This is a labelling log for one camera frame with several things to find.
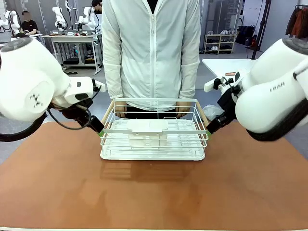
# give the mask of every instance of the dish rack handle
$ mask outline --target dish rack handle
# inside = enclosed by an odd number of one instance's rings
[[[198,110],[200,112],[200,116],[201,116],[202,120],[204,121],[204,125],[205,125],[205,128],[206,128],[209,125],[209,122],[208,122],[208,120],[207,120],[207,118],[206,118],[206,116],[204,114],[204,111],[203,111],[203,109],[202,109],[202,107],[201,107],[199,102],[197,102],[197,108],[198,108]]]
[[[103,117],[103,119],[102,119],[102,124],[103,124],[104,126],[106,125],[106,120],[107,120],[107,118],[108,118],[108,116],[109,116],[111,110],[113,109],[113,107],[114,107],[114,101],[112,100],[111,103],[110,103],[110,105],[109,105],[109,107],[108,107],[108,109],[107,109],[107,112],[105,113],[105,115],[104,115],[104,117]]]

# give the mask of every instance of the white plastic tray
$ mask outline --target white plastic tray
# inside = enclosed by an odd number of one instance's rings
[[[111,129],[124,130],[129,120],[114,122]],[[196,130],[191,120],[168,120],[168,131]],[[106,160],[186,160],[200,161],[205,157],[204,145],[198,134],[168,134],[167,145],[153,147],[147,139],[146,147],[132,147],[129,134],[109,133],[103,146],[101,158]]]

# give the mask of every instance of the zipper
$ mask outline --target zipper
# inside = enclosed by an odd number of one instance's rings
[[[155,39],[155,16],[152,14],[152,32],[151,32],[151,50],[152,50],[152,62],[151,62],[151,93],[152,98],[155,97],[154,77],[155,77],[155,57],[156,57],[156,39]]]

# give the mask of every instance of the workbench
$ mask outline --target workbench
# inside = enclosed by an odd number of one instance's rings
[[[308,162],[285,139],[257,142],[234,122],[200,162],[104,161],[100,151],[89,128],[44,124],[0,166],[0,230],[308,227]]]
[[[95,67],[96,75],[100,72],[103,65],[103,48],[102,35],[87,35],[87,36],[68,36],[68,35],[45,35],[44,39],[50,39],[54,54],[58,62],[65,69],[66,67]],[[88,55],[86,44],[91,44],[93,51],[94,63],[86,63],[85,55]],[[74,52],[74,47],[77,47],[77,54]],[[74,58],[79,59],[79,64],[67,64],[66,60]]]

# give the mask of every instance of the hanging clothes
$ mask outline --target hanging clothes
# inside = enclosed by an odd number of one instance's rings
[[[291,35],[298,36],[298,34],[300,33],[300,30],[302,28],[303,19],[304,19],[304,10],[300,10],[297,13],[296,22],[294,24]]]
[[[291,18],[290,18],[290,21],[288,23],[288,27],[287,27],[287,30],[285,32],[285,35],[291,35],[292,34],[292,30],[294,28],[294,25],[295,25],[295,22],[296,22],[296,19],[297,19],[297,14],[298,12],[300,12],[301,9],[300,8],[296,8],[292,15],[291,15]]]
[[[305,39],[308,37],[308,9],[305,8],[303,10],[303,21],[302,26],[299,30],[299,33],[297,34],[298,39]]]

